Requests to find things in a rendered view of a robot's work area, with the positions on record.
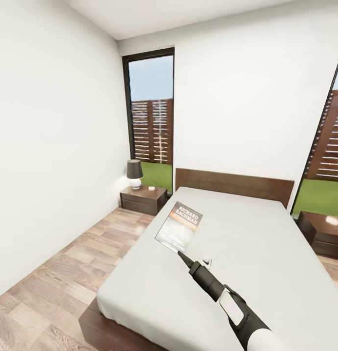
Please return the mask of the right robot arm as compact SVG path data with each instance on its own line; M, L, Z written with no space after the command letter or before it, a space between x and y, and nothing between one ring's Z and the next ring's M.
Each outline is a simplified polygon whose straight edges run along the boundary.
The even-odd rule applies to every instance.
M178 255L189 267L189 274L226 312L229 323L244 351L291 351L272 330L253 312L246 301L227 284L222 285L209 272L212 257L203 255L202 263L193 261L180 250Z

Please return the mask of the hardback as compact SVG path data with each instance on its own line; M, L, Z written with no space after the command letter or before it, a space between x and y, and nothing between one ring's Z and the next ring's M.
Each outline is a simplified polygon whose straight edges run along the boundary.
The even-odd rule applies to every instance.
M174 253L185 253L202 214L177 201L155 239Z

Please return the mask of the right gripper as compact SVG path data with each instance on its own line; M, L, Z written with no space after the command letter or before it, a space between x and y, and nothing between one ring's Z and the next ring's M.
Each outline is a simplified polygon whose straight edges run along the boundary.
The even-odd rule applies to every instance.
M208 269L201 265L198 261L193 261L180 250L178 255L183 259L185 264L189 267L189 274L198 283L198 285L207 292L212 282L217 279ZM218 279L217 279L218 280Z

